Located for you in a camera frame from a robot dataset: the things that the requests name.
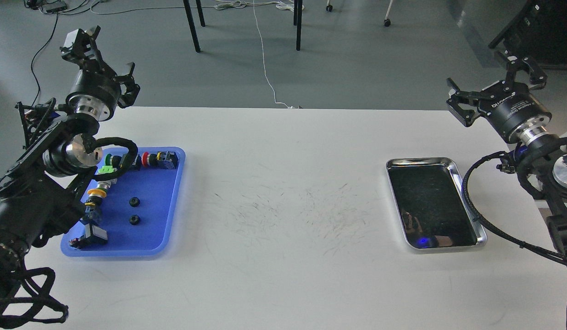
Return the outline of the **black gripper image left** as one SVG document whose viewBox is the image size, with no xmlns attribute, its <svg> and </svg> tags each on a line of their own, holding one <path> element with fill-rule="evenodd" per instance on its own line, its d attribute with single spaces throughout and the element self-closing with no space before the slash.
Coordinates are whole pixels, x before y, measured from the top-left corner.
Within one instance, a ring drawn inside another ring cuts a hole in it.
<svg viewBox="0 0 567 330">
<path fill-rule="evenodd" d="M 66 104 L 76 112 L 91 114 L 97 121 L 108 121 L 114 116 L 117 105 L 123 109 L 133 106 L 140 86 L 134 80 L 134 62 L 128 63 L 127 74 L 116 75 L 114 81 L 101 75 L 110 73 L 110 67 L 95 43 L 100 30 L 97 25 L 87 31 L 71 31 L 60 50 L 63 60 L 80 68 L 66 97 Z M 123 94 L 120 85 L 125 87 Z"/>
</svg>

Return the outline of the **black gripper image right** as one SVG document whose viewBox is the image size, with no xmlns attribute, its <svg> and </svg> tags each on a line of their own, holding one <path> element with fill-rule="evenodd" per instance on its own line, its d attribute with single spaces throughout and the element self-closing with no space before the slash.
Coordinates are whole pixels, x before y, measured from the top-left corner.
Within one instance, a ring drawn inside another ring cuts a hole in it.
<svg viewBox="0 0 567 330">
<path fill-rule="evenodd" d="M 552 118 L 530 92 L 545 88 L 548 76 L 530 56 L 517 58 L 495 51 L 495 59 L 505 66 L 506 77 L 481 92 L 462 91 L 453 79 L 446 79 L 451 88 L 446 101 L 449 112 L 464 127 L 485 117 L 506 143 L 531 143 L 546 134 L 545 126 Z M 529 75 L 529 85 L 515 82 L 519 71 Z"/>
</svg>

